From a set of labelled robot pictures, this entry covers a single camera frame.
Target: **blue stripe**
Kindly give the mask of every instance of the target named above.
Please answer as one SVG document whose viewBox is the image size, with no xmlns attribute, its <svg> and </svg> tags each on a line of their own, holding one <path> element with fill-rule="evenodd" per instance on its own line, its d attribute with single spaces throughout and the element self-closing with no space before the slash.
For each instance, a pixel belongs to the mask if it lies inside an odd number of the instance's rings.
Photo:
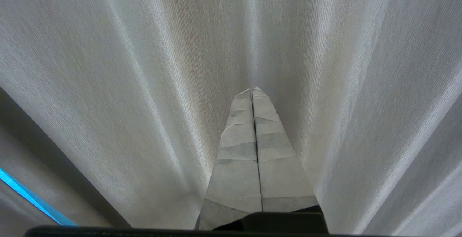
<svg viewBox="0 0 462 237">
<path fill-rule="evenodd" d="M 66 218 L 60 212 L 56 211 L 53 207 L 51 207 L 49 204 L 47 204 L 45 201 L 43 201 L 40 197 L 38 197 L 36 194 L 34 194 L 28 188 L 23 186 L 21 183 L 16 181 L 12 176 L 10 176 L 8 173 L 6 173 L 1 168 L 0 168 L 0 179 L 3 182 L 5 182 L 8 186 L 13 188 L 14 191 L 16 191 L 18 194 L 20 194 L 26 200 L 28 200 L 31 204 L 33 204 L 35 207 L 40 209 L 40 211 L 42 211 L 46 215 L 50 216 L 50 218 L 53 219 L 58 224 L 61 224 L 62 226 L 67 226 L 67 227 L 75 227 L 76 226 L 76 224 L 74 224 L 71 220 Z"/>
</svg>

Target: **sheer curtain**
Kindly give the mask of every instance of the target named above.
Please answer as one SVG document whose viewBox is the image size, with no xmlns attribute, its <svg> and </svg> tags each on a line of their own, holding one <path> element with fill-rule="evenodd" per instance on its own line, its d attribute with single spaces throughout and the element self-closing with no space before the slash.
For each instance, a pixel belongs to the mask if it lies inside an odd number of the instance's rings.
<svg viewBox="0 0 462 237">
<path fill-rule="evenodd" d="M 74 223 L 193 227 L 259 86 L 330 232 L 462 232 L 462 0 L 0 1 L 0 168 Z"/>
</svg>

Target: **white curtain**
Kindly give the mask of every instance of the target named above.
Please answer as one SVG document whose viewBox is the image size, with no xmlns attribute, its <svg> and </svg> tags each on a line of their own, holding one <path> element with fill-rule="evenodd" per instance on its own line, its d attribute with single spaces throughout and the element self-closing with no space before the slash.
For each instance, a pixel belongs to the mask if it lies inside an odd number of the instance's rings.
<svg viewBox="0 0 462 237">
<path fill-rule="evenodd" d="M 131 226 L 193 227 L 231 100 L 259 86 L 331 233 L 462 232 L 462 0 L 0 1 L 0 87 Z M 107 224 L 9 133 L 0 168 Z"/>
</svg>

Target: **curtain fold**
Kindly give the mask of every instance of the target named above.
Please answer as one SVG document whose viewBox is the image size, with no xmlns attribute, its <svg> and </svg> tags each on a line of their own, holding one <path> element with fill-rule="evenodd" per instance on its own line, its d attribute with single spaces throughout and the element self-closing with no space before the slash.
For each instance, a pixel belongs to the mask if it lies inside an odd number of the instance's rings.
<svg viewBox="0 0 462 237">
<path fill-rule="evenodd" d="M 132 227 L 194 226 L 231 100 L 259 86 L 331 233 L 462 232 L 462 0 L 0 1 L 0 87 Z M 5 171 L 43 168 L 23 183 L 113 224 L 24 144 L 2 140 Z"/>
</svg>

